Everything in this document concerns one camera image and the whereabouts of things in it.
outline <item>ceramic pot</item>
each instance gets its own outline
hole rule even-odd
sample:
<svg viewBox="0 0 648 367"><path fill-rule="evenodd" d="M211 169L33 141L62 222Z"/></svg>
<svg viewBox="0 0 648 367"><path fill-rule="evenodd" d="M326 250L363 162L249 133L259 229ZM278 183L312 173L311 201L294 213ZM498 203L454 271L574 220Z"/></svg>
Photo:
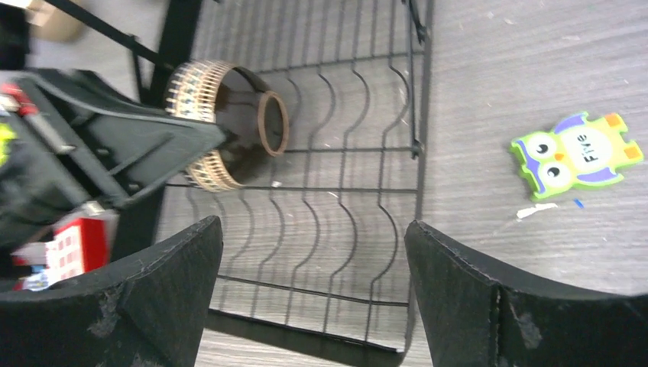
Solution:
<svg viewBox="0 0 648 367"><path fill-rule="evenodd" d="M224 145L186 169L194 185L211 192L245 185L264 158L288 145L284 101L257 75L224 61L193 61L175 71L167 87L167 111L220 125Z"/></svg>

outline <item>owl eraser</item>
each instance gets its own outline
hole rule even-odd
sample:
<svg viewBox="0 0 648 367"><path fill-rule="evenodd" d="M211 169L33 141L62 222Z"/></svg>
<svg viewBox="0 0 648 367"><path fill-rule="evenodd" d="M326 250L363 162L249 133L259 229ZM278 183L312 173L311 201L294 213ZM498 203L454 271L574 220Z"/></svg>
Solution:
<svg viewBox="0 0 648 367"><path fill-rule="evenodd" d="M616 113L594 121L587 112L562 120L550 132L533 132L511 142L520 161L520 176L533 191L532 200L544 200L572 187L605 187L623 180L621 167L643 161L635 141L625 142L624 120Z"/></svg>

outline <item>black plastic claw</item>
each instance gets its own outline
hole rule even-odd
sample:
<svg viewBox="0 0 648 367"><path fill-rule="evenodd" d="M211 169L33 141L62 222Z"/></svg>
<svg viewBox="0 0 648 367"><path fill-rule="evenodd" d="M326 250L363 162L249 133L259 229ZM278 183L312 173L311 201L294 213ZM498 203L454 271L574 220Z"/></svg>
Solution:
<svg viewBox="0 0 648 367"><path fill-rule="evenodd" d="M53 289L1 293L2 365L193 366L221 254L211 216Z"/></svg>
<svg viewBox="0 0 648 367"><path fill-rule="evenodd" d="M541 278L424 222L405 245L435 367L648 365L648 295Z"/></svg>

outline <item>wire rack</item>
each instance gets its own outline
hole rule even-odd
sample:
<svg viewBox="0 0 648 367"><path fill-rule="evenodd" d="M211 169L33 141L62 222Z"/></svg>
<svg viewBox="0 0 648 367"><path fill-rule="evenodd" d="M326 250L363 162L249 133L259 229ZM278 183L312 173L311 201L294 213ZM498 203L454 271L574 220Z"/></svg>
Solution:
<svg viewBox="0 0 648 367"><path fill-rule="evenodd" d="M244 190L168 183L159 238L204 216L222 219L214 314L407 348L413 304L403 235L422 196L412 158L426 124L415 101L427 104L417 38L429 3L205 2L193 58L255 70L290 111L289 148Z"/></svg>

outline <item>yellow object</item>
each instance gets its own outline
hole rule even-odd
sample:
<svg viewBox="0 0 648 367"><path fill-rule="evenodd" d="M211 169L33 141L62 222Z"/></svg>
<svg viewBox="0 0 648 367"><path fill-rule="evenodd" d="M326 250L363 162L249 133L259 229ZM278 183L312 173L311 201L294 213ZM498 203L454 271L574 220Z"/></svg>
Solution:
<svg viewBox="0 0 648 367"><path fill-rule="evenodd" d="M11 130L9 125L0 122L0 166L9 159L11 152L8 143L14 139L16 139L16 133Z"/></svg>

